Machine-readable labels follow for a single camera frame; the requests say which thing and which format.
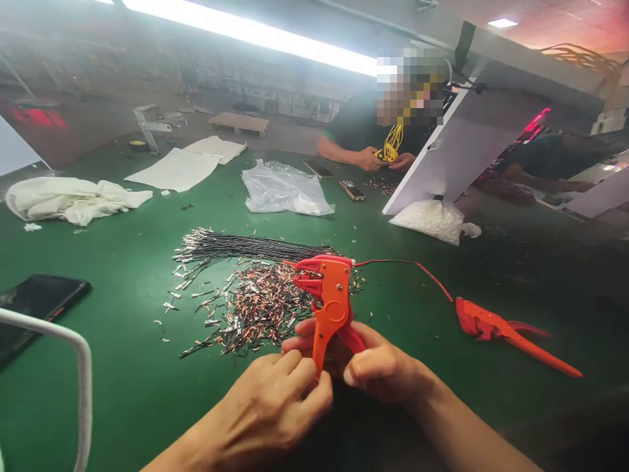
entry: wooden pallet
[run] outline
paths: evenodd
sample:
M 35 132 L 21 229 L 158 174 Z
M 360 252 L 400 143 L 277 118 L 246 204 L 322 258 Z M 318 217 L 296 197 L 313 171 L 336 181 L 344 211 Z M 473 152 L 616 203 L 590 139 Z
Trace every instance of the wooden pallet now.
M 214 128 L 234 128 L 236 134 L 240 134 L 241 130 L 254 131 L 260 135 L 260 138 L 264 138 L 269 130 L 269 120 L 267 119 L 227 113 L 226 111 L 210 118 L 208 123 Z

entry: smartphone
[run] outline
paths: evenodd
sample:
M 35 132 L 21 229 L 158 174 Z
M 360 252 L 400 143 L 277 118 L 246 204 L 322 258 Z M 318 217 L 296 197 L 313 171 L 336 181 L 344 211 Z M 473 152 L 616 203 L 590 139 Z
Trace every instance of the smartphone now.
M 309 160 L 303 162 L 307 168 L 309 168 L 314 175 L 319 178 L 332 178 L 332 173 L 321 164 L 317 163 L 317 161 Z
M 363 201 L 365 199 L 365 194 L 362 193 L 351 180 L 341 180 L 339 185 L 353 201 Z
M 0 307 L 54 322 L 85 296 L 92 286 L 83 280 L 54 275 L 32 275 L 0 293 Z M 36 339 L 34 331 L 0 323 L 0 366 Z

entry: ceiling light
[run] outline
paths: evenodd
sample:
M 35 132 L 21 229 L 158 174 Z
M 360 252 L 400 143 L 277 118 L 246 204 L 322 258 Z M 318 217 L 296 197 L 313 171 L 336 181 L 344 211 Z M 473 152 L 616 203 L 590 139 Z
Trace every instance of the ceiling light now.
M 515 26 L 517 23 L 511 20 L 507 20 L 506 18 L 500 18 L 499 20 L 494 20 L 487 24 L 490 26 L 494 26 L 495 28 L 510 28 L 511 26 Z
M 185 0 L 123 0 L 130 10 L 375 77 L 376 59 Z

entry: dark shirt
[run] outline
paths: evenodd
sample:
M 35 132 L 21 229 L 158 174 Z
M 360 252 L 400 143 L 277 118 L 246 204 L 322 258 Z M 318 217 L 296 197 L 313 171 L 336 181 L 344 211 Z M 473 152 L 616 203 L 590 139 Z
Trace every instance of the dark shirt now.
M 377 124 L 378 95 L 374 91 L 360 92 L 351 97 L 332 119 L 326 134 L 348 151 L 362 151 L 368 146 L 382 149 L 392 127 Z M 430 137 L 430 127 L 404 126 L 404 139 L 398 154 L 419 154 Z
M 563 134 L 548 134 L 518 146 L 496 166 L 502 173 L 512 163 L 518 163 L 524 172 L 550 180 L 569 179 L 598 164 L 608 152 L 568 148 Z

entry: green table surface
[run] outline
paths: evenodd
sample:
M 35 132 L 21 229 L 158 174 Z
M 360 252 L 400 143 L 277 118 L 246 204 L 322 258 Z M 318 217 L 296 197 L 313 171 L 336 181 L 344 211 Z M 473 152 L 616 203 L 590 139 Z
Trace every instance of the green table surface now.
M 602 277 L 613 279 L 613 270 L 608 267 L 606 275 L 586 281 L 577 277 L 581 262 L 562 242 L 562 234 L 576 223 L 546 208 L 500 202 L 488 212 L 472 202 L 466 213 L 485 233 L 462 239 L 457 248 L 389 224 L 390 217 L 381 212 L 388 197 L 364 185 L 360 169 L 331 163 L 335 177 L 321 185 L 336 205 L 334 214 L 254 214 L 244 205 L 247 191 L 240 175 L 259 157 L 305 169 L 303 155 L 248 150 L 189 191 L 163 197 L 153 189 L 154 197 L 139 209 L 94 220 L 79 233 L 63 221 L 45 221 L 41 231 L 25 233 L 24 222 L 0 209 L 0 286 L 8 288 L 34 273 L 76 277 L 93 286 L 60 319 L 92 349 L 94 430 L 88 470 L 141 468 L 212 408 L 255 358 L 219 357 L 220 346 L 215 346 L 178 359 L 208 333 L 206 315 L 194 313 L 198 300 L 189 294 L 201 281 L 220 286 L 234 270 L 233 262 L 207 269 L 176 303 L 180 311 L 164 314 L 162 304 L 170 301 L 166 292 L 180 282 L 171 275 L 171 257 L 181 237 L 197 226 L 249 235 L 248 224 L 258 236 L 332 245 L 359 261 L 417 260 L 454 296 L 551 331 L 554 337 L 535 342 L 581 369 L 583 379 L 564 376 L 507 343 L 480 343 L 467 336 L 453 306 L 416 267 L 364 268 L 365 291 L 351 300 L 357 319 L 367 321 L 372 312 L 374 329 L 430 366 L 498 429 L 547 417 L 626 383 L 628 322 L 618 316 L 616 299 L 595 287 Z M 66 176 L 145 190 L 123 178 L 155 158 L 133 158 L 112 144 L 73 163 Z M 365 201 L 346 196 L 338 180 L 347 178 L 362 188 Z M 188 204 L 194 207 L 182 211 Z M 526 221 L 547 223 L 553 230 L 528 234 Z M 155 319 L 162 321 L 170 343 L 161 340 Z M 266 346 L 257 355 L 273 351 Z M 0 372 L 0 446 L 8 471 L 70 470 L 77 438 L 75 364 L 70 346 L 40 338 Z M 396 408 L 336 385 L 334 409 L 285 464 L 294 467 L 298 460 L 307 469 L 378 470 L 397 457 L 404 440 L 390 438 L 400 431 L 417 428 Z

